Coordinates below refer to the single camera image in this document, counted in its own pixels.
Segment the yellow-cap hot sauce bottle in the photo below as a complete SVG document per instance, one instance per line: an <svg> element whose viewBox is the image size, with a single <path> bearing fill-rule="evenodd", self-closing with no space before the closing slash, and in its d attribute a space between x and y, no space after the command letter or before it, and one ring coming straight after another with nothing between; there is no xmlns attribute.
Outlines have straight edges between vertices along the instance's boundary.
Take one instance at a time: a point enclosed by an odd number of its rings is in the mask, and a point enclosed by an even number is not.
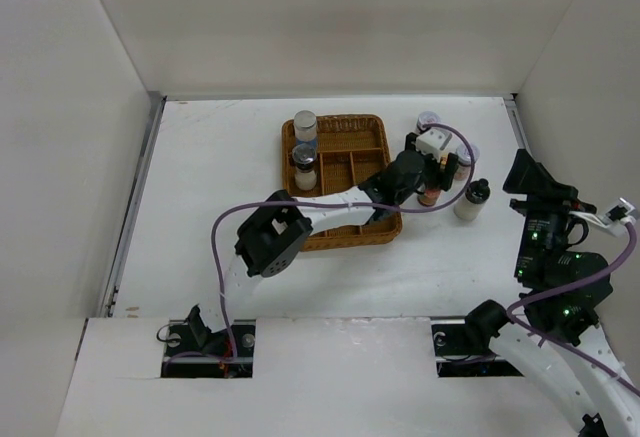
<svg viewBox="0 0 640 437"><path fill-rule="evenodd" d="M426 179L418 192L418 202L425 207L435 206L443 190L451 187L447 170L448 158L442 157L438 164L432 164L426 171Z"/></svg>

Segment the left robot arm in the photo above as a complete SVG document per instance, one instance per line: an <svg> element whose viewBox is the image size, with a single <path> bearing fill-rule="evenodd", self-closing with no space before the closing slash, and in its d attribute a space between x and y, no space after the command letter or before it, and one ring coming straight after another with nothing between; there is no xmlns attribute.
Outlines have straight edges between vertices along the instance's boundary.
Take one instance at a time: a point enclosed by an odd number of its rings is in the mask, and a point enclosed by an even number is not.
<svg viewBox="0 0 640 437"><path fill-rule="evenodd" d="M446 154L436 142L449 136L448 129L436 130L433 137L409 134L395 160L345 191L303 198L280 190L264 201L230 209L228 214L242 210L251 214L237 230L228 269L223 270L220 257L214 257L218 303L207 311L205 321L192 328L192 346L206 356L219 352L233 312L259 283L285 270L310 237L341 227L377 225L403 213L401 205L420 190L449 190L460 159L454 152Z"/></svg>

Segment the black-top salt grinder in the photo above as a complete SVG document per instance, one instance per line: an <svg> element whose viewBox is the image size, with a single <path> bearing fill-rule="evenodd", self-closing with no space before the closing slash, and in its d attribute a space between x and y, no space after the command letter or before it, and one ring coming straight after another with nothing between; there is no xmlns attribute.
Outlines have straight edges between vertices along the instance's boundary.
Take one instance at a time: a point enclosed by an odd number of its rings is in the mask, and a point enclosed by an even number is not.
<svg viewBox="0 0 640 437"><path fill-rule="evenodd" d="M310 144L301 143L292 149L291 157L295 167L296 186L302 191L312 190L317 183L316 149Z"/></svg>

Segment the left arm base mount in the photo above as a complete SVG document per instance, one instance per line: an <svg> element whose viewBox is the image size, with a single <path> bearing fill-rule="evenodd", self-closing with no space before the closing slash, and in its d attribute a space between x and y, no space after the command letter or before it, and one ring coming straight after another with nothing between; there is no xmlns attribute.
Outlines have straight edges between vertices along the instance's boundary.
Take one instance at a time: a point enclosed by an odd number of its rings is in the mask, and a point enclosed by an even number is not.
<svg viewBox="0 0 640 437"><path fill-rule="evenodd" d="M257 326L240 320L212 332L194 306L184 320L170 320L156 332L163 345L161 378L245 379L253 376Z"/></svg>

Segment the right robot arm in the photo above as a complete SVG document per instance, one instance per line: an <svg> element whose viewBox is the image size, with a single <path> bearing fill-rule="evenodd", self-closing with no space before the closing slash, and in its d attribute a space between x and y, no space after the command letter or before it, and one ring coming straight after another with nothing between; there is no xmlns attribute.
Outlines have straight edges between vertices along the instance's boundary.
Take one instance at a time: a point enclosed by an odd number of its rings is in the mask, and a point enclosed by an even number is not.
<svg viewBox="0 0 640 437"><path fill-rule="evenodd" d="M487 300L471 311L466 345L511 364L578 435L638 435L639 390L596 312L636 248L638 210L619 199L598 212L524 149L503 190L525 218L514 276L526 291L508 307Z"/></svg>

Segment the silver-lid spice jar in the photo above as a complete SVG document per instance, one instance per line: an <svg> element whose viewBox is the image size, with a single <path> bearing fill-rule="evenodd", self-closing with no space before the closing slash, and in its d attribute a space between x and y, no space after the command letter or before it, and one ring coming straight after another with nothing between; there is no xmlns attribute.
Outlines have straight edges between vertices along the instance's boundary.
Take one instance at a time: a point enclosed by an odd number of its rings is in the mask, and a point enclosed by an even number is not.
<svg viewBox="0 0 640 437"><path fill-rule="evenodd" d="M295 114L293 125L296 144L308 144L316 149L318 146L316 114L309 110L301 110Z"/></svg>

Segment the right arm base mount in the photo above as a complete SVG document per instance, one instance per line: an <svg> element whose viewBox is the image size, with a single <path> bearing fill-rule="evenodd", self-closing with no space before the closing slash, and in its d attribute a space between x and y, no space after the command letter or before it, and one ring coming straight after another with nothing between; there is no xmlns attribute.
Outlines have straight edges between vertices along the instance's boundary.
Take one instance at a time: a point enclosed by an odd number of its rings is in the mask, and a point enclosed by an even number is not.
<svg viewBox="0 0 640 437"><path fill-rule="evenodd" d="M488 300L464 317L431 320L436 372L440 378L521 377L505 358L489 349L492 337L509 323L499 303Z"/></svg>

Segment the red-label spice jar back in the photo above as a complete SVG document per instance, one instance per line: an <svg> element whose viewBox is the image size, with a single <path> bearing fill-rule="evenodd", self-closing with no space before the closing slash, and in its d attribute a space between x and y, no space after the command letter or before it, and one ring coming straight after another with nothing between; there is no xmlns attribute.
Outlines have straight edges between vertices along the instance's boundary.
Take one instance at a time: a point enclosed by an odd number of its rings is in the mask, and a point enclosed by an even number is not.
<svg viewBox="0 0 640 437"><path fill-rule="evenodd" d="M421 135L427 132L434 124L440 122L441 118L437 113L433 111L421 112L416 119L415 132Z"/></svg>

